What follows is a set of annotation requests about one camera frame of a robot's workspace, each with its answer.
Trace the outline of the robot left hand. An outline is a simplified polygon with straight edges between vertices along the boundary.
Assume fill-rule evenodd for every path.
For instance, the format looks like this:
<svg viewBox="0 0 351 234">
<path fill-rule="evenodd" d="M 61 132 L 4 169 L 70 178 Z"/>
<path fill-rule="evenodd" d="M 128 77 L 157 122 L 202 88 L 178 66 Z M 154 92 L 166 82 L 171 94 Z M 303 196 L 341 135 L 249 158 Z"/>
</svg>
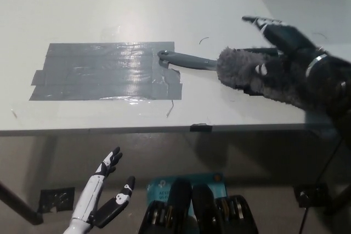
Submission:
<svg viewBox="0 0 351 234">
<path fill-rule="evenodd" d="M 128 206 L 135 186 L 134 176 L 127 179 L 118 194 L 98 208 L 104 182 L 116 170 L 121 157 L 117 147 L 99 164 L 80 195 L 65 233 L 88 233 L 94 227 L 102 229 Z"/>
</svg>

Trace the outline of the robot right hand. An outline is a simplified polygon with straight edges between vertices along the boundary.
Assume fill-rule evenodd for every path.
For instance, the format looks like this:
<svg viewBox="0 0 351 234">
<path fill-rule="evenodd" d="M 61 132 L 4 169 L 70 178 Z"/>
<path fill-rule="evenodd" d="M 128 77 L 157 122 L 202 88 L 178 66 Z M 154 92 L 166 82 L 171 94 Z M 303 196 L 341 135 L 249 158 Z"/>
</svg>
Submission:
<svg viewBox="0 0 351 234">
<path fill-rule="evenodd" d="M 268 42 L 285 55 L 286 65 L 294 65 L 305 76 L 309 76 L 312 67 L 329 56 L 300 30 L 281 20 L 248 15 L 243 16 L 242 20 L 256 27 Z"/>
</svg>

